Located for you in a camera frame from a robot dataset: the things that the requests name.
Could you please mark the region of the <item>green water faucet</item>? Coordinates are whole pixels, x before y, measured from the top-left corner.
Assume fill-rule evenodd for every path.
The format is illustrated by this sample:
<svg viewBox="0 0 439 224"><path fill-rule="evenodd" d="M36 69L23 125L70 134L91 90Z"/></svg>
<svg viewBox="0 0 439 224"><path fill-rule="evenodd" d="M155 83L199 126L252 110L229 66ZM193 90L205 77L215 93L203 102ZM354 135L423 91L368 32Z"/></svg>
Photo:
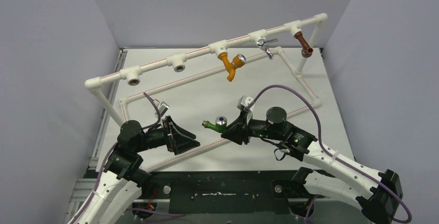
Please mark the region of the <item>green water faucet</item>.
<svg viewBox="0 0 439 224"><path fill-rule="evenodd" d="M224 133L227 130L227 118L225 116L217 116L214 123L203 121L202 126L218 133Z"/></svg>

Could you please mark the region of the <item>white PVC pipe frame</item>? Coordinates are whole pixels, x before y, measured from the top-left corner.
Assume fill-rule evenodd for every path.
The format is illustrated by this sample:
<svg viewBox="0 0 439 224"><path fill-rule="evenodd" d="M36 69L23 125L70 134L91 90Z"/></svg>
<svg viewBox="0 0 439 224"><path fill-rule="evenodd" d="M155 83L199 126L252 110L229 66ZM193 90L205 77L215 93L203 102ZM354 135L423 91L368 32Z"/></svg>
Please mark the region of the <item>white PVC pipe frame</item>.
<svg viewBox="0 0 439 224"><path fill-rule="evenodd" d="M143 65L134 65L127 68L121 68L119 71L116 71L112 74L86 80L84 84L85 87L92 95L96 97L96 99L100 102L100 104L104 107L105 110L105 117L102 120L101 130L96 144L97 150L101 150L103 154L109 153L111 148L105 148L104 146L105 128L108 127L108 122L115 121L115 123L118 126L121 126L129 118L127 104L130 101L138 100L143 96L142 93L137 93L132 96L121 98L119 101L120 110L117 111L113 106L112 100L110 98L105 97L101 91L101 89L105 85L110 84L111 85L110 91L112 93L116 93L119 81L121 80L125 80L127 84L130 86L135 86L140 83L140 76L149 71L153 71L155 69L163 68L166 66L171 66L175 72L181 72L185 69L185 62L187 62L190 59L198 58L208 54L214 54L215 57L218 58L219 54L223 52L227 52L227 49L233 46L244 44L246 42L253 42L256 44L256 41L259 40L260 38L267 39L269 36L273 36L279 33L289 32L294 37L294 35L297 32L302 31L304 38L312 47L314 45L315 39L319 36L319 33L322 27L325 25L327 19L328 19L327 14L325 13L317 14L308 19L296 20L270 29L261 29L249 33L245 36L241 36L234 39L220 40L193 51L176 53L158 61L153 61ZM289 58L287 57L282 47L275 47L270 50L273 53L273 55L278 55L282 58L285 65L289 68L291 74L294 76L296 81L300 83L300 85L309 95L311 99L310 109L314 110L315 108L320 107L322 101L319 99L319 97L316 94L314 94L312 89L307 85L302 75L302 69L308 58L301 57L299 65L294 66L289 60ZM267 55L264 51L262 51L262 53L260 54L256 54L248 57L246 59L246 62L247 63L253 62L258 59L262 59L264 57L267 57ZM175 88L177 86L181 86L186 83L194 82L198 79L202 79L222 71L226 71L224 64L217 68L203 71L201 73L189 76L187 78L147 90L146 92L148 94L153 95L165 91L167 89Z"/></svg>

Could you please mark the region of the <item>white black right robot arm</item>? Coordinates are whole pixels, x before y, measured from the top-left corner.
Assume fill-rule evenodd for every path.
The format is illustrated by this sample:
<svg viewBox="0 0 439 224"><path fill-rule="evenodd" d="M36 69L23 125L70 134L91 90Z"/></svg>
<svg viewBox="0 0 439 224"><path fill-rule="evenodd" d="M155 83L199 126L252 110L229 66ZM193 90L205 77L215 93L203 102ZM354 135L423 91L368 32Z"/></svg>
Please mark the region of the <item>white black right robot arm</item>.
<svg viewBox="0 0 439 224"><path fill-rule="evenodd" d="M345 157L287 121L281 107L270 108L265 120L254 119L245 107L221 136L238 145L248 144L250 138L269 141L286 155L324 170L326 174L309 168L298 170L291 189L299 197L309 193L343 201L373 223L394 222L398 207L403 205L397 173L372 169Z"/></svg>

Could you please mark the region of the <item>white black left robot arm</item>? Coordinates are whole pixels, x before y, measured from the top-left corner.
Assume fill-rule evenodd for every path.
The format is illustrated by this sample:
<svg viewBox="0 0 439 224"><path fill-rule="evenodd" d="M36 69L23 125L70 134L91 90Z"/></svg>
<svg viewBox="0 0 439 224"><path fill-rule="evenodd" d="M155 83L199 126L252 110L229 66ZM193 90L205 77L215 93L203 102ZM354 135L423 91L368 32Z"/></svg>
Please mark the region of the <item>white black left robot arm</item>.
<svg viewBox="0 0 439 224"><path fill-rule="evenodd" d="M140 168L140 152L165 146L175 155L200 146L196 135L179 127L170 116L143 128L138 121L122 124L117 142L104 163L89 196L70 223L115 223L138 197L153 192L151 174Z"/></svg>

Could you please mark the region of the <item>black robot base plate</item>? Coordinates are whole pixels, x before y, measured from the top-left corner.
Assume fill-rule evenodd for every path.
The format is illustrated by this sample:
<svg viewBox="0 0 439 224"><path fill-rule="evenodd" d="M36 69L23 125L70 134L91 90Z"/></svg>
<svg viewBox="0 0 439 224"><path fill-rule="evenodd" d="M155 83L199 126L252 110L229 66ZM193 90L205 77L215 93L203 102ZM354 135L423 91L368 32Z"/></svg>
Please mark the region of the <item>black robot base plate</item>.
<svg viewBox="0 0 439 224"><path fill-rule="evenodd" d="M292 181L295 170L154 172L128 207L166 206L172 214L287 214L310 195Z"/></svg>

